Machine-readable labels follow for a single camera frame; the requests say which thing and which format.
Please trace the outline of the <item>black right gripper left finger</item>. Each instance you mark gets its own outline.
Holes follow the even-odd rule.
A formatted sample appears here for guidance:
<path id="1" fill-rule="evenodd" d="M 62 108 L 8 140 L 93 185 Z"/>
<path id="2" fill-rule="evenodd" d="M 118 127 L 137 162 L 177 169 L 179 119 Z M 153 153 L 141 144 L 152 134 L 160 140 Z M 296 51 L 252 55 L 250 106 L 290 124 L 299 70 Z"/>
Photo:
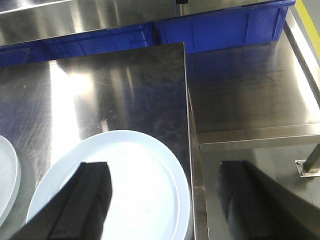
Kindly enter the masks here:
<path id="1" fill-rule="evenodd" d="M 11 239 L 99 240 L 113 195 L 106 162 L 82 162 L 63 188 Z"/>

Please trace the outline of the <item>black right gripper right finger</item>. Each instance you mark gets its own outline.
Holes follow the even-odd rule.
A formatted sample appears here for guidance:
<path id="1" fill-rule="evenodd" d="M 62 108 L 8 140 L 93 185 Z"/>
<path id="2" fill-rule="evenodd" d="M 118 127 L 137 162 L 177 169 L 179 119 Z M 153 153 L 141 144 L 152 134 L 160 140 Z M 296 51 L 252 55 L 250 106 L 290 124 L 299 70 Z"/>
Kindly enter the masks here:
<path id="1" fill-rule="evenodd" d="M 249 161 L 221 162 L 219 199 L 232 240 L 320 238 L 320 209 Z"/>

